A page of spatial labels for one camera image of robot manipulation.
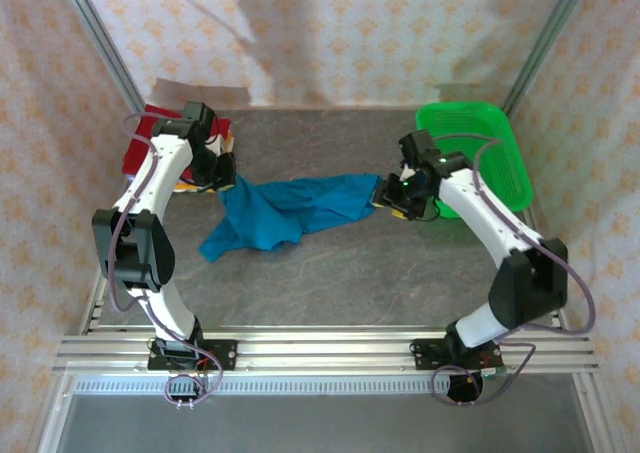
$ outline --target gray tabletop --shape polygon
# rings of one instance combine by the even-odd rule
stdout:
[[[419,394],[214,395],[195,410],[178,411],[160,395],[75,395],[57,451],[593,451],[571,375],[522,375],[476,408]]]
[[[238,172],[256,184],[399,171],[409,111],[235,111]],[[205,328],[221,325],[445,326],[486,301],[495,266],[461,220],[407,222],[378,210],[277,252],[237,250],[208,263],[200,244],[224,217],[215,194],[174,194],[164,225],[174,278]],[[102,324],[148,324],[109,305]]]

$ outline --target red cloth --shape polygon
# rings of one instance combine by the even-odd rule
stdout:
[[[165,110],[163,108],[158,108],[157,106],[153,105],[145,106],[144,111],[168,116],[169,118],[180,118],[180,113],[176,113],[175,111],[171,110]],[[136,129],[136,133],[140,136],[144,136],[145,138],[151,138],[151,130],[153,129],[153,125],[156,123],[156,121],[158,121],[158,118],[152,118],[149,116],[142,117],[142,119],[140,120],[140,124]],[[226,140],[229,136],[230,126],[231,120],[216,117],[213,122],[213,126],[211,127],[209,138],[215,136],[219,132],[220,135],[222,135],[222,138]],[[147,151],[149,151],[149,147],[147,145],[145,145],[141,141],[131,140],[131,143],[129,143],[129,148],[124,154],[124,158],[122,160],[122,173],[124,173],[125,175],[135,175],[136,173],[138,173],[138,170],[142,166],[142,162],[147,156]],[[187,180],[193,179],[191,171],[188,168],[184,170],[182,176]]]

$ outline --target green plastic basket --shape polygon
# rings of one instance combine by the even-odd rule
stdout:
[[[472,138],[437,141],[437,137],[453,133],[474,133],[500,138],[500,144],[483,155],[480,174],[511,211],[522,211],[531,204],[531,181],[509,120],[500,108],[485,102],[432,103],[420,108],[416,114],[416,125],[418,129],[429,130],[443,153],[461,151],[471,161],[485,141]],[[442,217],[459,218],[447,205],[439,206]]]

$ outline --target patterned wallpaper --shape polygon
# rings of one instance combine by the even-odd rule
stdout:
[[[0,59],[0,450],[20,453],[86,305],[128,108],[67,0],[0,0]]]
[[[581,0],[517,109],[543,231],[569,244],[598,307],[597,352],[640,451],[640,0]],[[572,285],[572,323],[586,318]]]
[[[92,0],[147,101],[500,103],[556,0]]]

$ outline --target teal cloth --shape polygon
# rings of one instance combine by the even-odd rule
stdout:
[[[299,243],[305,233],[366,218],[377,175],[342,175],[253,185],[237,176],[235,188],[220,192],[227,215],[200,246],[210,262],[238,248],[274,251]]]

